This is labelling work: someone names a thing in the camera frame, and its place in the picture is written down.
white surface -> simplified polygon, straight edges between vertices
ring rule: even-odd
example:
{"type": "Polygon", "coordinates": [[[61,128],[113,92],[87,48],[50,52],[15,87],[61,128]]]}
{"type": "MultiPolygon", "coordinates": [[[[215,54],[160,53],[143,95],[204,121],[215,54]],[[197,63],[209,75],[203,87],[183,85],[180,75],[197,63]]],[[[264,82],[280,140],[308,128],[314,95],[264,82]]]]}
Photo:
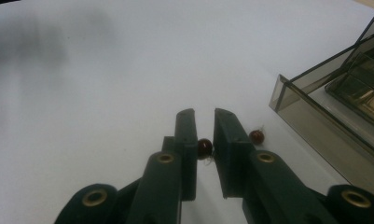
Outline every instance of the white surface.
{"type": "MultiPolygon", "coordinates": [[[[374,10],[350,0],[22,1],[0,6],[0,223],[53,223],[93,183],[140,177],[175,114],[212,139],[216,107],[323,193],[344,180],[269,107],[294,77],[345,49],[374,10]]],[[[245,223],[199,163],[182,223],[245,223]]]]}

